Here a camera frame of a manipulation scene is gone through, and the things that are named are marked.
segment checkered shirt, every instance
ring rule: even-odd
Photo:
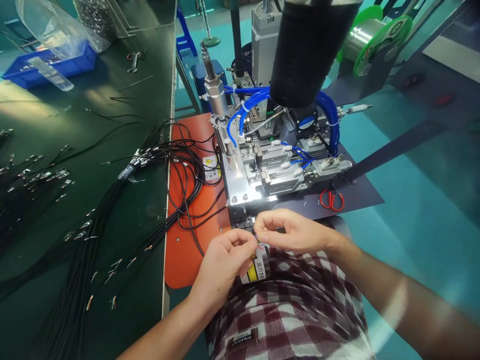
[[[321,251],[270,247],[270,278],[235,284],[205,334],[212,359],[374,359],[362,295]],[[256,341],[229,340],[256,329]]]

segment clear plastic bag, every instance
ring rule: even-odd
[[[48,0],[15,0],[15,6],[28,31],[63,60],[80,56],[85,40],[96,53],[110,46],[110,42]]]

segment green spool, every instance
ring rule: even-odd
[[[384,44],[395,42],[401,46],[412,30],[413,21],[409,16],[400,16],[388,24],[381,22],[383,10],[374,5],[361,11],[353,20],[348,38],[343,43],[337,60],[352,60],[353,73],[366,76],[371,67],[370,59]]]

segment warning label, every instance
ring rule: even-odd
[[[205,180],[215,180],[222,176],[220,170],[220,164],[217,163],[217,157],[215,155],[207,156],[203,158],[203,164],[205,168]]]
[[[268,269],[265,267],[265,262],[268,264],[267,251],[265,244],[259,244],[256,248],[255,254],[252,256],[253,263],[244,276],[240,278],[242,284],[249,284],[267,278]]]

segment green work surface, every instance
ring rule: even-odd
[[[129,75],[127,54],[147,48],[138,72]],[[137,32],[134,37],[118,40],[101,55],[93,72],[70,80],[75,88],[62,92],[48,84],[30,91],[13,83],[0,83],[0,129],[13,128],[14,135],[2,160],[15,153],[17,160],[30,155],[44,155],[46,165],[65,145],[69,154],[95,143],[104,134],[127,122],[148,121],[134,117],[108,120],[103,115],[140,115],[160,124],[171,117],[174,74],[175,26],[172,23]],[[145,77],[153,78],[118,93],[118,90]],[[134,97],[130,103],[110,97]],[[0,260],[0,280],[27,269],[59,237],[75,230],[94,209],[125,168],[129,160],[101,164],[132,155],[143,142],[145,126],[133,124],[115,132],[93,150],[62,164],[75,184],[50,211],[25,230],[9,252]],[[163,138],[169,131],[166,129]],[[166,192],[163,165],[152,165],[135,174],[115,203],[101,241],[97,266],[105,269],[112,258],[122,258],[122,249],[165,219]],[[122,294],[111,293],[108,283],[95,296],[86,318],[84,359],[113,359],[161,319],[164,244],[155,248],[150,259],[135,275]],[[25,359],[29,344],[49,309],[58,298],[67,276],[68,262],[57,266],[23,286],[0,303],[0,359]],[[109,301],[118,295],[116,309]]]

